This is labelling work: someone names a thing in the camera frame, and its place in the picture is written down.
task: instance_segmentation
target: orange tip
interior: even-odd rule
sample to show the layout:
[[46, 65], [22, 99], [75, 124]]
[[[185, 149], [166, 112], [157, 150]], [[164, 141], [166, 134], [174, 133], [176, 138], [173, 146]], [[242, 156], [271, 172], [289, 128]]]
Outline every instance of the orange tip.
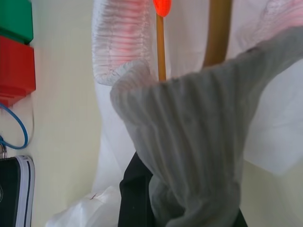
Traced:
[[161, 17], [166, 17], [171, 8], [171, 0], [153, 0], [153, 4], [155, 5], [156, 12]]

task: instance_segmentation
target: blue cable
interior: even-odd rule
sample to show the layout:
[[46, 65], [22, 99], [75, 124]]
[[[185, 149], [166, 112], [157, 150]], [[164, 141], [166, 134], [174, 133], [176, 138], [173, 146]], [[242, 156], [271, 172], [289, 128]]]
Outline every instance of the blue cable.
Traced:
[[22, 121], [17, 117], [17, 115], [14, 114], [14, 112], [12, 112], [10, 109], [8, 109], [5, 105], [3, 105], [2, 103], [0, 103], [0, 107], [2, 109], [4, 109], [5, 111], [7, 111], [13, 118], [15, 118], [15, 120], [19, 123], [22, 131], [23, 131], [23, 134], [24, 134], [24, 144], [23, 146], [21, 147], [16, 147], [14, 145], [11, 145], [9, 143], [7, 143], [6, 141], [4, 141], [3, 137], [0, 136], [0, 144], [4, 145], [4, 146], [7, 146], [9, 148], [12, 148], [12, 149], [15, 149], [15, 150], [21, 150], [21, 149], [24, 149], [27, 147], [28, 145], [28, 134], [27, 134], [27, 130], [24, 126], [24, 124], [22, 123]]

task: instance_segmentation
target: white wall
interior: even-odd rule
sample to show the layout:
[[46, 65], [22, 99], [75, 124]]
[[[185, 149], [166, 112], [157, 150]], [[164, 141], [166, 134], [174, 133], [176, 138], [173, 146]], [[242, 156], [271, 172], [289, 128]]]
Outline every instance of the white wall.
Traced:
[[243, 215], [249, 226], [303, 226], [303, 161], [283, 176], [276, 176], [248, 162], [242, 184]]
[[[37, 90], [13, 107], [32, 132], [36, 166], [32, 227], [89, 193], [95, 177], [100, 118], [91, 63], [92, 0], [32, 0]], [[22, 144], [18, 125], [0, 112], [0, 133]], [[10, 156], [16, 152], [9, 150]]]

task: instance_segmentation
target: green block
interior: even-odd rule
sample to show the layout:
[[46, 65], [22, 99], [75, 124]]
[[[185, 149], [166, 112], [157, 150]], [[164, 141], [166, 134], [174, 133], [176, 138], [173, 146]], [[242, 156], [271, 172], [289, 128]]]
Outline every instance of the green block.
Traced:
[[0, 0], [0, 35], [25, 44], [33, 40], [32, 3], [29, 0]]

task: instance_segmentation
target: wooden pole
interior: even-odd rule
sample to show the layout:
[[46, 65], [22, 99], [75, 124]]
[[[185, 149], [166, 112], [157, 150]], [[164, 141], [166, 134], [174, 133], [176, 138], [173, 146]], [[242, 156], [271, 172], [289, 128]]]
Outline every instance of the wooden pole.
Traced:
[[208, 39], [203, 67], [225, 61], [232, 19], [232, 0], [210, 0]]
[[159, 81], [166, 80], [165, 44], [164, 44], [164, 20], [157, 14], [157, 50]]

